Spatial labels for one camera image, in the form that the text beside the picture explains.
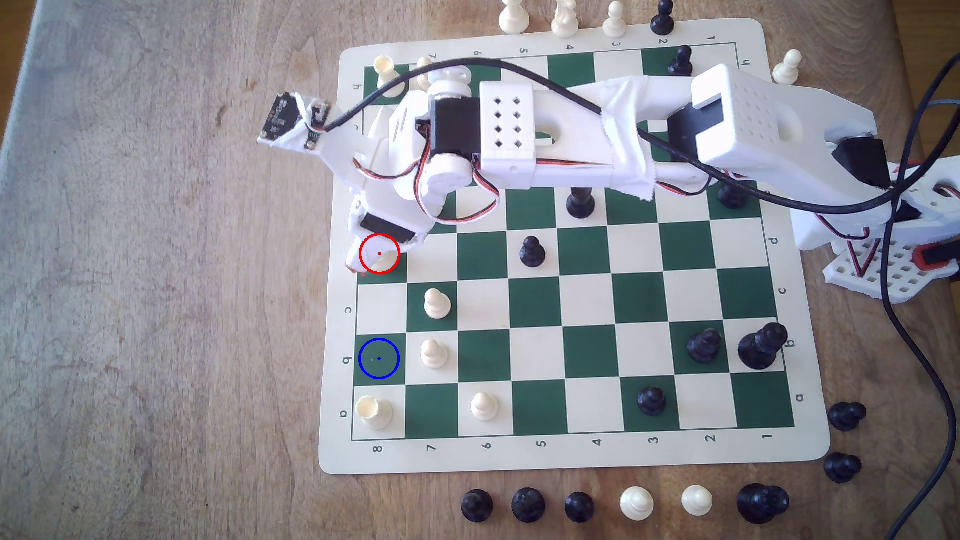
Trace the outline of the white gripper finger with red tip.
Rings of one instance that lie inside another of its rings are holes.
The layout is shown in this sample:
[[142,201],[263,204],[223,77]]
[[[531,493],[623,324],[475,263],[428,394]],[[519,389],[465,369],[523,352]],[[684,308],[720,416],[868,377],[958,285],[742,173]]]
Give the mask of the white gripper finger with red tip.
[[362,248],[362,243],[376,232],[363,227],[361,224],[350,224],[349,227],[352,243],[346,252],[344,264],[355,274],[366,274],[370,272],[367,264],[375,262],[376,255],[366,254],[366,248]]

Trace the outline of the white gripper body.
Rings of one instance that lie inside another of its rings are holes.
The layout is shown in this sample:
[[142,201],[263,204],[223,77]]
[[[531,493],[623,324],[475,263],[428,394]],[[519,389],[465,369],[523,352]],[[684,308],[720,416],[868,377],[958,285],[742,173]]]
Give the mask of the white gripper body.
[[348,124],[324,124],[322,161],[353,197],[347,227],[358,241],[384,233],[411,248],[433,227],[414,201],[410,171],[426,147],[418,122],[428,110],[426,93],[408,93],[400,104],[378,108],[368,134]]

